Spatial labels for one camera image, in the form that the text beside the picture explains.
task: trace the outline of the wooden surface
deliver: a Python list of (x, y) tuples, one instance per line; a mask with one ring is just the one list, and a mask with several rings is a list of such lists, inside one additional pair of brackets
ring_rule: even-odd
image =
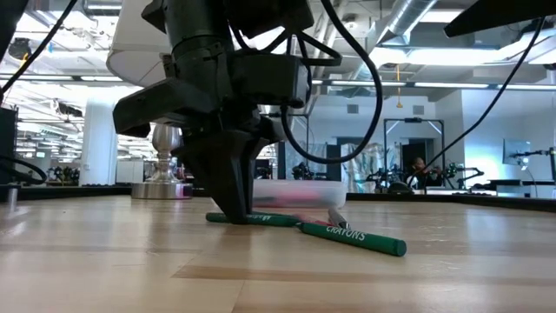
[(556, 312), (554, 214), (348, 203), (355, 229), (407, 241), (398, 258), (206, 223), (211, 210), (128, 196), (0, 206), (0, 311)]

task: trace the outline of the white wall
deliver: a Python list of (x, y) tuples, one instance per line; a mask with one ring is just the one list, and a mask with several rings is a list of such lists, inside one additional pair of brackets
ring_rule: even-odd
[[(383, 143), (384, 118), (414, 117), (413, 106), (424, 105), (425, 115), (421, 118), (435, 118), (434, 104), (426, 97), (402, 97), (403, 108), (397, 108), (397, 97), (384, 101), (381, 120), (374, 132), (371, 142)], [(358, 104), (359, 114), (348, 114), (347, 104)], [(338, 96), (320, 96), (309, 118), (310, 129), (314, 133), (317, 143), (336, 144), (337, 137), (363, 137), (371, 123), (375, 108), (374, 97), (354, 97), (351, 99)], [(298, 140), (305, 140), (305, 129), (299, 124), (294, 127), (294, 134)], [(388, 142), (400, 142), (407, 138), (436, 138), (439, 134), (427, 123), (404, 124), (399, 123), (389, 134)]]
[[(551, 83), (550, 77), (539, 83)], [(436, 103), (436, 116), (446, 123), (447, 144), (478, 120), (496, 92), (458, 90)], [(529, 180), (528, 173), (521, 171), (520, 167), (502, 163), (505, 138), (527, 140), (531, 142), (532, 150), (556, 146), (554, 93), (507, 90), (481, 125), (447, 152), (446, 159), (448, 162), (465, 162), (466, 167), (478, 167), (485, 172), (484, 176), (467, 181), (468, 186), (486, 183), (489, 179)], [(547, 156), (532, 156), (529, 170), (535, 179), (552, 179)], [(550, 186), (539, 187), (539, 197), (551, 197), (552, 192)]]
[[(463, 127), (469, 129), (483, 114), (498, 91), (463, 90)], [(524, 133), (523, 112), (527, 93), (505, 92), (485, 120), (465, 138), (465, 164), (485, 172), (467, 185), (487, 183), (488, 179), (520, 178), (519, 166), (502, 163), (504, 139), (528, 140)]]
[[(539, 83), (556, 84), (556, 71), (550, 77)], [(547, 150), (556, 146), (556, 93), (529, 92), (526, 94), (526, 110), (523, 115), (524, 137), (531, 142), (531, 150)], [(535, 179), (552, 179), (550, 160), (548, 156), (532, 156), (529, 158), (529, 170)], [(527, 173), (522, 173), (523, 179), (529, 179)], [(553, 187), (539, 187), (539, 197), (549, 198), (553, 194)]]
[[(445, 125), (445, 145), (448, 146), (455, 138), (457, 138), (464, 131), (463, 128), (463, 108), (462, 108), (462, 95), (461, 90), (455, 91), (450, 95), (442, 98), (435, 104), (436, 118), (444, 120)], [(441, 140), (435, 140), (436, 152), (441, 151)], [(442, 160), (436, 163), (441, 166)], [(464, 163), (465, 150), (464, 142), (460, 141), (455, 144), (446, 153), (447, 163)]]

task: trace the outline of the ceiling light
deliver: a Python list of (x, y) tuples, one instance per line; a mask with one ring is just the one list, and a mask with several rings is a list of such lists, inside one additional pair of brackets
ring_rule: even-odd
[(44, 145), (51, 145), (51, 146), (60, 146), (60, 143), (52, 143), (52, 142), (40, 142), (40, 144)]
[(535, 84), (510, 84), (506, 87), (507, 90), (543, 90), (543, 91), (556, 91), (556, 85), (535, 85)]
[(429, 10), (421, 18), (421, 23), (450, 23), (452, 22), (463, 10)]
[(38, 22), (35, 18), (24, 13), (17, 22), (17, 31), (22, 32), (47, 32), (49, 28)]
[(488, 84), (486, 83), (415, 83), (415, 87), (483, 89), (483, 88), (488, 88)]
[(332, 81), (332, 85), (336, 86), (359, 86), (359, 87), (374, 87), (374, 82), (364, 81)]
[(416, 49), (407, 55), (407, 63), (421, 65), (476, 66), (496, 59), (497, 50)]
[(55, 119), (21, 119), (23, 123), (83, 123), (83, 121), (64, 121)]
[(64, 153), (78, 153), (78, 154), (82, 154), (82, 152), (81, 152), (80, 150), (68, 149), (68, 148), (62, 148), (62, 152), (64, 152)]
[(529, 61), (529, 64), (554, 64), (554, 63), (556, 63), (556, 49), (548, 51), (544, 55)]
[(21, 131), (40, 132), (41, 128), (34, 123), (17, 123), (17, 129)]
[[(0, 79), (10, 79), (10, 74), (1, 74)], [(72, 81), (73, 77), (64, 75), (21, 75), (19, 80), (22, 81)]]
[(406, 83), (403, 82), (382, 82), (383, 87), (403, 87)]
[(121, 82), (120, 77), (81, 77), (85, 82)]
[[(369, 57), (380, 68), (386, 63), (403, 64), (407, 63), (407, 53), (400, 49), (376, 47), (371, 51)], [(368, 72), (368, 67), (363, 65), (363, 69)]]
[(88, 5), (87, 10), (121, 10), (122, 6), (121, 5), (116, 5), (116, 4), (91, 4)]
[(16, 152), (35, 152), (34, 148), (16, 148)]

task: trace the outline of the black cable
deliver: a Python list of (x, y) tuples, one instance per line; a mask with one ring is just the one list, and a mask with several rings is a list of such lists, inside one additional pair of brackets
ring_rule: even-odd
[(291, 55), (292, 54), (292, 43), (293, 43), (294, 39), (291, 35), (289, 35), (287, 43), (286, 43), (286, 55)]
[(450, 188), (452, 188), (454, 190), (455, 188), (453, 187), (453, 184), (452, 184), (452, 181), (450, 180), (450, 178), (446, 178), (446, 181), (450, 185)]
[(33, 54), (27, 59), (27, 61), (19, 68), (19, 70), (17, 70), (16, 74), (14, 74), (8, 80), (8, 82), (2, 87), (3, 93), (6, 93), (6, 91), (8, 91), (8, 89), (11, 88), (11, 86), (16, 82), (16, 80), (21, 75), (23, 75), (23, 73), (25, 73), (25, 71), (31, 66), (31, 64), (41, 55), (43, 50), (46, 49), (46, 46), (49, 44), (50, 40), (52, 40), (52, 38), (54, 37), (58, 29), (62, 27), (63, 21), (66, 19), (66, 17), (68, 17), (68, 15), (70, 14), (71, 10), (76, 5), (76, 3), (77, 0), (69, 1), (66, 9), (63, 11), (62, 15), (60, 16), (58, 21), (54, 24), (54, 26), (52, 26), (52, 30), (50, 30), (48, 35), (46, 35), (46, 37), (41, 42), (41, 44), (38, 45), (38, 48), (36, 48), (35, 52), (33, 52)]
[(328, 59), (328, 58), (309, 58), (309, 57), (304, 57), (301, 61), (306, 64), (306, 65), (310, 65), (310, 66), (340, 66), (341, 65), (341, 59), (342, 56), (341, 54), (328, 47), (326, 44), (323, 44), (321, 42), (319, 42), (318, 40), (314, 39), (313, 37), (307, 35), (304, 32), (299, 32), (296, 33), (296, 35), (298, 36), (298, 39), (301, 41), (305, 41), (306, 43), (309, 43), (310, 45), (314, 46), (316, 49), (328, 54), (329, 56), (331, 56), (332, 58)]
[(533, 173), (531, 173), (531, 171), (529, 170), (529, 168), (525, 168), (525, 170), (527, 171), (527, 173), (529, 173), (529, 176), (531, 177), (531, 180), (533, 181), (533, 184), (535, 185), (535, 197), (539, 197), (539, 189), (537, 188), (537, 182), (535, 181), (535, 177), (533, 176)]
[(346, 42), (355, 50), (355, 52), (357, 52), (359, 57), (361, 57), (365, 65), (371, 71), (371, 75), (374, 80), (374, 86), (376, 88), (376, 107), (374, 108), (373, 119), (371, 120), (367, 133), (363, 137), (363, 140), (352, 153), (346, 156), (333, 157), (333, 158), (312, 156), (309, 153), (307, 153), (305, 150), (303, 150), (303, 148), (295, 141), (294, 135), (292, 134), (292, 131), (288, 126), (288, 106), (285, 105), (281, 107), (281, 124), (284, 129), (286, 138), (289, 140), (289, 143), (292, 145), (292, 147), (294, 147), (295, 151), (299, 153), (302, 157), (307, 158), (307, 160), (309, 161), (321, 163), (321, 164), (344, 163), (357, 157), (365, 149), (368, 142), (371, 140), (374, 131), (376, 130), (376, 126), (379, 123), (379, 120), (381, 118), (381, 112), (382, 112), (382, 102), (383, 102), (382, 82), (381, 82), (381, 76), (379, 75), (379, 71), (376, 69), (376, 65), (374, 65), (373, 61), (369, 58), (367, 52), (363, 49), (363, 47), (361, 47), (361, 45), (357, 42), (357, 40), (355, 40), (355, 38), (344, 27), (340, 18), (336, 14), (336, 11), (334, 10), (334, 6), (330, 3), (329, 0), (321, 0), (321, 2), (322, 2), (322, 6), (324, 7), (324, 10), (327, 12), (328, 16), (330, 17), (330, 21), (332, 22), (334, 27), (344, 37), (344, 39), (346, 39)]
[(242, 34), (240, 33), (240, 31), (232, 24), (229, 25), (229, 28), (232, 30), (232, 33), (234, 34), (235, 40), (237, 40), (237, 43), (240, 44), (240, 47), (242, 47), (242, 49), (244, 49), (244, 50), (251, 50), (251, 47), (249, 47), (245, 43), (245, 40), (243, 40), (243, 37), (242, 37)]
[(268, 46), (261, 49), (261, 51), (267, 53), (272, 52), (274, 49), (278, 48), (278, 46), (283, 43), (284, 40), (287, 40), (289, 36), (290, 35), (288, 34), (288, 32), (284, 30), (282, 33), (280, 33), (280, 35), (278, 35), (277, 38), (275, 38), (275, 40), (272, 41), (272, 43), (269, 43)]
[(427, 194), (427, 180), (428, 180), (429, 175), (430, 174), (428, 174), (428, 173), (425, 175), (425, 182), (423, 183), (423, 190), (424, 190), (425, 195)]
[(513, 67), (512, 72), (510, 73), (510, 75), (507, 77), (506, 81), (504, 82), (504, 84), (500, 88), (500, 91), (498, 91), (498, 94), (496, 94), (496, 97), (494, 97), (493, 101), (488, 105), (488, 107), (486, 108), (483, 115), (481, 117), (479, 117), (477, 122), (475, 122), (475, 124), (473, 124), (468, 130), (464, 131), (463, 134), (461, 134), (459, 137), (455, 138), (455, 140), (452, 141), (446, 148), (444, 148), (439, 154), (437, 154), (435, 157), (433, 157), (433, 159), (423, 169), (421, 169), (419, 171), (416, 171), (412, 175), (411, 179), (413, 179), (413, 177), (415, 177), (415, 175), (421, 173), (427, 167), (431, 166), (434, 163), (434, 161), (436, 161), (440, 157), (442, 157), (442, 155), (445, 154), (446, 151), (448, 151), (450, 148), (452, 148), (457, 142), (459, 142), (459, 140), (463, 139), (470, 132), (475, 130), (477, 128), (477, 126), (479, 126), (479, 124), (482, 123), (482, 121), (487, 117), (488, 113), (490, 113), (490, 111), (493, 109), (494, 105), (498, 102), (498, 100), (500, 99), (500, 97), (502, 96), (504, 91), (506, 90), (507, 85), (512, 81), (513, 77), (515, 76), (515, 73), (517, 73), (518, 69), (523, 64), (525, 59), (527, 58), (527, 55), (529, 54), (529, 52), (531, 51), (531, 49), (535, 45), (535, 41), (539, 37), (540, 31), (542, 30), (542, 26), (544, 25), (544, 23), (545, 23), (545, 18), (544, 17), (540, 18), (539, 22), (537, 23), (537, 29), (535, 30), (533, 38), (531, 38), (531, 42), (529, 43), (527, 48), (523, 51), (523, 55), (521, 56), (520, 60), (517, 62), (517, 64), (515, 64), (515, 66)]
[(41, 179), (35, 179), (29, 174), (22, 173), (18, 170), (14, 170), (10, 166), (5, 165), (4, 163), (0, 162), (0, 170), (8, 173), (8, 175), (10, 175), (10, 176), (15, 177), (20, 182), (25, 182), (25, 183), (28, 183), (28, 184), (43, 184), (44, 182), (46, 182), (47, 177), (46, 177), (46, 174), (43, 172), (43, 170), (39, 169), (38, 167), (36, 167), (35, 165), (33, 165), (31, 163), (27, 163), (27, 162), (22, 161), (22, 160), (17, 160), (14, 157), (1, 156), (1, 155), (0, 155), (0, 160), (5, 160), (5, 161), (8, 161), (10, 163), (21, 164), (25, 167), (28, 167), (28, 168), (34, 170), (41, 177)]

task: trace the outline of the black frame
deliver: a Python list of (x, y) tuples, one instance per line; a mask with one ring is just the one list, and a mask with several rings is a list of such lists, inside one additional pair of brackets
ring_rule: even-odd
[[(440, 137), (442, 139), (441, 148), (444, 150), (445, 147), (445, 135), (444, 135), (444, 120), (440, 119), (423, 119), (418, 117), (411, 117), (411, 118), (385, 118), (383, 122), (384, 127), (384, 166), (387, 167), (388, 165), (388, 149), (387, 149), (387, 124), (388, 122), (403, 122), (403, 123), (423, 123), (423, 122), (430, 122), (430, 123), (439, 123), (440, 124)], [(388, 180), (388, 169), (386, 170), (386, 179)], [(446, 156), (442, 154), (442, 172), (446, 171)]]

